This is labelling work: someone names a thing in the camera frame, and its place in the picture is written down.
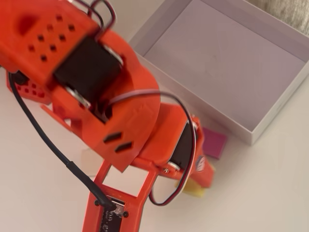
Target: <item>orange plastic part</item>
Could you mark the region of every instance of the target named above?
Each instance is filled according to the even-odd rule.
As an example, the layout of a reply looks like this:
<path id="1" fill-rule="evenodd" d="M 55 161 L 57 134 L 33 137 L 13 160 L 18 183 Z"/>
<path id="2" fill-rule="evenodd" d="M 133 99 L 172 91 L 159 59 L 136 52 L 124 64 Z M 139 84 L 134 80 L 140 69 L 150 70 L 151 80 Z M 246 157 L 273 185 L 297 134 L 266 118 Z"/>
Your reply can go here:
<path id="1" fill-rule="evenodd" d="M 6 76 L 6 86 L 9 88 L 10 91 L 12 91 L 8 79 L 8 72 L 6 73 Z M 52 101 L 50 97 L 44 92 L 44 90 L 31 80 L 28 80 L 27 83 L 22 86 L 16 84 L 16 88 L 19 95 L 23 98 L 43 104 L 50 104 Z"/>
<path id="2" fill-rule="evenodd" d="M 206 157 L 201 153 L 204 136 L 201 132 L 198 119 L 193 118 L 193 120 L 198 125 L 198 140 L 194 166 L 191 170 L 190 177 L 197 181 L 202 187 L 209 187 L 214 171 L 207 162 Z M 168 166 L 167 162 L 170 160 L 173 153 L 173 149 L 171 150 L 170 148 L 176 146 L 186 122 L 187 120 L 181 107 L 167 103 L 161 104 L 154 131 L 139 156 L 136 157 L 131 164 L 132 166 L 149 172 L 137 197 L 102 184 L 111 167 L 111 164 L 107 161 L 103 162 L 95 178 L 95 183 L 100 186 L 102 191 L 108 196 L 123 201 L 125 203 L 124 211 L 127 211 L 129 214 L 129 217 L 122 218 L 120 232 L 139 231 L 143 206 L 158 175 L 174 179 L 181 178 L 183 172 L 181 170 L 173 170 L 171 166 Z M 197 165 L 197 161 L 200 160 L 201 156 L 204 159 L 203 167 Z M 170 170 L 168 174 L 162 171 L 164 168 Z M 95 200 L 95 197 L 90 193 L 83 232 L 104 231 L 102 227 L 104 225 L 101 224 L 104 208 L 95 206 Z"/>
<path id="3" fill-rule="evenodd" d="M 98 25 L 67 0 L 1 0 L 0 30 L 0 65 L 11 73 L 21 71 L 30 79 L 28 85 L 35 83 L 53 104 L 52 110 L 46 106 L 43 109 L 104 158 L 95 183 L 107 195 L 125 202 L 130 216 L 122 220 L 120 231 L 137 232 L 143 205 L 156 177 L 182 176 L 182 170 L 172 169 L 168 164 L 187 120 L 181 108 L 161 103 L 159 96 L 136 97 L 114 105 L 111 118 L 103 123 L 69 94 L 53 73 L 86 36 L 94 36 Z M 107 31 L 98 43 L 110 47 L 124 61 L 121 73 L 102 93 L 101 100 L 136 89 L 158 89 L 154 77 L 118 35 Z M 20 91 L 26 91 L 25 88 L 20 87 Z M 65 119 L 70 119 L 71 124 L 66 124 Z M 204 137 L 200 123 L 197 118 L 193 120 L 198 125 L 198 141 L 190 176 L 208 187 L 213 170 L 202 154 Z M 116 133 L 121 136 L 106 140 Z M 117 150 L 128 143 L 131 147 Z M 149 171 L 138 197 L 102 185 L 111 165 L 120 171 L 129 165 Z M 83 232 L 99 230 L 103 208 L 95 206 L 94 200 L 90 194 Z"/>
<path id="4" fill-rule="evenodd" d="M 103 124 L 80 106 L 54 78 L 53 72 L 86 36 L 93 36 L 98 25 L 66 0 L 0 1 L 0 65 L 9 72 L 20 70 L 51 97 L 56 120 L 70 119 L 70 130 L 120 171 L 132 163 L 147 141 L 159 112 L 160 97 L 135 98 L 117 104 L 112 118 Z M 102 99 L 135 89 L 158 85 L 140 65 L 132 48 L 112 31 L 99 43 L 112 48 L 124 60 L 121 74 Z M 118 140 L 104 140 L 121 133 Z M 131 148 L 116 152 L 123 144 Z"/>

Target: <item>cable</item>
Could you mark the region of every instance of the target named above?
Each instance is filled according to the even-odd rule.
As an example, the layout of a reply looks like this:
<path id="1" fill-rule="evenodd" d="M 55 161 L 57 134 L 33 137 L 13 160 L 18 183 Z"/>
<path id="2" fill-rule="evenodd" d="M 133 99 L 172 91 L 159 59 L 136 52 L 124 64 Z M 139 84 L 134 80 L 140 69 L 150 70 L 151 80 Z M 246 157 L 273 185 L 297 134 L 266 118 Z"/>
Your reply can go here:
<path id="1" fill-rule="evenodd" d="M 45 132 L 40 127 L 39 123 L 35 120 L 34 116 L 32 115 L 31 111 L 28 109 L 26 104 L 24 103 L 23 99 L 19 95 L 12 74 L 9 73 L 9 82 L 12 92 L 25 112 L 26 116 L 28 117 L 29 121 L 33 125 L 34 129 L 37 131 L 39 136 L 42 140 L 46 143 L 46 145 L 52 150 L 52 152 L 66 165 L 66 167 L 80 180 L 83 182 L 84 185 L 90 190 L 91 193 L 98 199 L 100 205 L 115 210 L 116 206 L 107 198 L 107 196 L 102 192 L 102 190 L 85 174 L 82 170 L 80 170 L 74 162 L 70 161 L 48 138 Z"/>
<path id="2" fill-rule="evenodd" d="M 104 28 L 101 28 L 101 30 L 97 33 L 97 35 L 96 35 L 97 38 L 99 38 L 102 35 L 102 33 L 109 30 L 117 20 L 116 12 L 115 12 L 113 6 L 107 0 L 94 0 L 91 3 L 90 7 L 95 9 L 95 7 L 97 6 L 97 4 L 100 1 L 103 2 L 106 5 L 106 7 L 109 9 L 112 17 L 111 17 L 111 20 L 108 22 L 107 26 L 105 26 Z M 91 15 L 92 15 L 92 13 L 90 11 L 88 11 L 88 16 L 91 16 Z"/>
<path id="3" fill-rule="evenodd" d="M 88 14 L 89 14 L 89 12 L 91 12 L 91 13 L 94 13 L 97 17 L 98 17 L 98 19 L 99 19 L 99 21 L 100 21 L 100 24 L 101 24 L 101 26 L 100 26 L 100 31 L 102 31 L 103 30 L 103 28 L 104 28 L 104 21 L 103 21 L 103 18 L 102 18 L 102 16 L 96 11 L 96 9 L 94 9 L 92 6 L 89 6 L 86 2 L 84 2 L 83 0 L 75 0 L 75 1 L 77 1 L 79 4 L 81 4 L 82 6 L 84 6 L 84 7 L 86 7 L 87 9 L 88 9 Z"/>
<path id="4" fill-rule="evenodd" d="M 155 205 L 164 206 L 164 205 L 167 205 L 168 203 L 170 203 L 173 199 L 175 199 L 182 192 L 182 190 L 185 187 L 185 184 L 186 184 L 186 182 L 189 178 L 189 174 L 192 170 L 192 167 L 193 167 L 193 161 L 194 161 L 195 152 L 196 152 L 196 134 L 195 134 L 193 121 L 191 119 L 189 111 L 186 109 L 185 105 L 175 95 L 173 95 L 171 93 L 167 93 L 167 92 L 161 92 L 160 90 L 156 90 L 156 89 L 135 90 L 135 91 L 132 91 L 132 92 L 121 94 L 121 95 L 111 99 L 109 101 L 109 106 L 114 105 L 118 102 L 122 102 L 124 100 L 130 99 L 130 98 L 139 97 L 139 96 L 151 96 L 151 95 L 160 95 L 160 96 L 165 96 L 165 97 L 169 97 L 171 99 L 174 99 L 181 106 L 184 113 L 186 114 L 186 116 L 188 118 L 190 129 L 191 129 L 191 134 L 192 134 L 192 136 L 191 136 L 192 137 L 192 141 L 191 141 L 192 142 L 192 148 L 191 148 L 191 153 L 190 153 L 190 158 L 189 158 L 189 164 L 185 168 L 185 170 L 183 171 L 183 175 L 180 179 L 180 182 L 179 182 L 176 190 L 162 203 L 157 203 L 154 199 L 152 190 L 150 191 L 150 194 L 149 194 L 150 201 Z"/>

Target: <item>robotic arm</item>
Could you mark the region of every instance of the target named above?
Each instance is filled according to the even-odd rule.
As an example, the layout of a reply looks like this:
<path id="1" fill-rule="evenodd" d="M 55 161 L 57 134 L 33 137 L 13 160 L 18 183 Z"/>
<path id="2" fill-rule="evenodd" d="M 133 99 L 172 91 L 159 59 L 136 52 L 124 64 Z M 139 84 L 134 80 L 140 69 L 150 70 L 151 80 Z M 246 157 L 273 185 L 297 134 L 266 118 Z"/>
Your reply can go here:
<path id="1" fill-rule="evenodd" d="M 138 232 L 147 197 L 164 206 L 189 177 L 209 187 L 213 169 L 202 153 L 198 118 L 178 98 L 160 92 L 131 47 L 110 30 L 115 14 L 109 3 L 102 0 L 112 14 L 104 26 L 95 10 L 99 0 L 76 1 L 87 14 L 66 0 L 0 1 L 0 65 L 39 135 L 90 190 L 83 232 Z M 43 94 L 30 92 L 29 85 Z M 162 103 L 160 95 L 179 105 Z M 53 145 L 21 96 L 51 101 L 52 110 L 42 108 L 104 158 L 94 182 Z M 112 165 L 149 172 L 137 197 L 102 184 Z M 158 175 L 180 180 L 163 203 L 151 191 Z"/>

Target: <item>white table surface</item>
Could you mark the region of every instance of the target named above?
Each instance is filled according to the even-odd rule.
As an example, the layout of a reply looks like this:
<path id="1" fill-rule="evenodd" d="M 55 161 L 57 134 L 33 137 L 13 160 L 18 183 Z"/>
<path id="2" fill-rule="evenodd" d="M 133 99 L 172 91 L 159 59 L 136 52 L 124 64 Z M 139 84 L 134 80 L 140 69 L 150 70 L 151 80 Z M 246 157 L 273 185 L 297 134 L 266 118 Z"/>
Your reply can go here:
<path id="1" fill-rule="evenodd" d="M 120 0 L 112 1 L 116 10 Z M 143 11 L 143 20 L 161 0 Z M 141 25 L 139 15 L 118 16 L 122 32 L 125 14 L 129 28 Z M 123 31 L 130 38 L 132 31 Z M 41 141 L 5 85 L 0 69 L 0 231 L 79 232 L 88 190 Z M 34 102 L 27 101 L 43 129 L 71 160 L 83 166 L 81 151 L 87 146 L 63 129 Z M 205 126 L 226 132 L 200 115 Z M 140 232 L 308 232 L 309 231 L 309 80 L 283 108 L 252 147 L 229 134 L 213 186 L 201 199 L 180 195 L 166 207 L 146 202 Z M 135 188 L 137 172 L 129 170 L 126 188 Z M 113 171 L 108 183 L 118 183 Z M 155 192 L 166 195 L 170 181 L 158 180 Z"/>

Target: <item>rectangular slot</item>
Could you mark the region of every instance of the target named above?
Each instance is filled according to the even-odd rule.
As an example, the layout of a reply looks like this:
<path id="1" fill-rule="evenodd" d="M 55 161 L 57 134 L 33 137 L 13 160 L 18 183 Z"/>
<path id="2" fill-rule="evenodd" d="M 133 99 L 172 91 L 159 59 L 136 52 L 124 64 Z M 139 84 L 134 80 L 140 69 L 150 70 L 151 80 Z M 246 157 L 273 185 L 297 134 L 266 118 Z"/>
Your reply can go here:
<path id="1" fill-rule="evenodd" d="M 137 197 L 147 175 L 148 171 L 132 166 L 129 166 L 123 173 L 111 167 L 103 184 Z"/>

